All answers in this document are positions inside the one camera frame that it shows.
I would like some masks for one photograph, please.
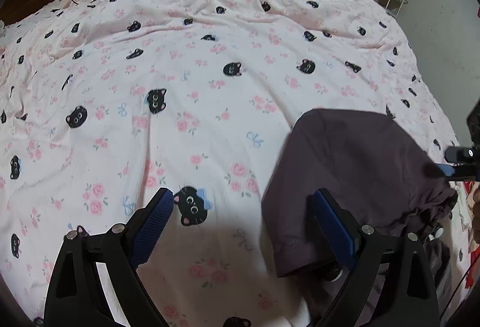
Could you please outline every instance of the dark purple cloth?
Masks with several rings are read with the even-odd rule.
[[[308,201],[327,188],[360,225],[423,241],[457,193],[392,119],[373,112],[316,109],[295,124],[262,201],[278,276],[334,261]]]

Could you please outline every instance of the cat face with blue bow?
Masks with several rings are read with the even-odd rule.
[[[184,226],[201,224],[207,219],[207,211],[212,209],[212,202],[208,201],[205,189],[196,190],[192,186],[185,186],[173,197],[181,213],[180,222]]]

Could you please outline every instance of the bed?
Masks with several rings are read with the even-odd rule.
[[[318,107],[387,113],[435,162],[458,143],[372,0],[57,0],[9,26],[0,55],[0,272],[32,319],[63,235],[126,222],[165,186],[177,207],[139,268],[165,319],[304,327],[260,207],[297,119]],[[468,250],[464,213],[458,204],[446,223],[454,256]],[[453,258],[453,283],[467,260]]]

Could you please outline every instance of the cable on bed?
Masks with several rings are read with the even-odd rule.
[[[475,265],[476,261],[478,260],[478,258],[480,257],[480,254],[477,255],[477,257],[473,260],[473,262],[470,264],[470,267],[466,270],[465,274],[463,275],[462,279],[460,279],[460,282],[458,283],[457,287],[455,288],[455,290],[453,291],[452,293],[452,296],[450,297],[450,300],[448,300],[448,303],[446,305],[446,307],[443,309],[443,312],[442,314],[440,315],[440,320],[443,319],[443,316],[445,315],[445,312],[447,311],[448,309],[448,306],[450,305],[450,303],[452,302],[453,300],[453,297],[455,296],[455,293],[457,292],[458,288],[460,288],[460,285],[462,284],[463,280],[465,279],[465,277],[467,276],[467,274],[470,272],[470,270],[472,269],[472,267]]]

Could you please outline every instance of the silver knob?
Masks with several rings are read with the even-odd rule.
[[[419,239],[415,233],[408,233],[407,238],[409,238],[412,242],[416,242]]]
[[[77,237],[77,235],[78,235],[78,232],[77,232],[77,231],[71,230],[71,231],[69,231],[68,234],[67,234],[67,239],[73,240],[73,239],[75,239],[75,238]]]
[[[122,233],[124,229],[125,229],[125,226],[123,224],[115,224],[112,227],[112,232],[113,233]]]
[[[374,228],[368,224],[362,226],[361,230],[367,235],[372,235],[375,232]]]

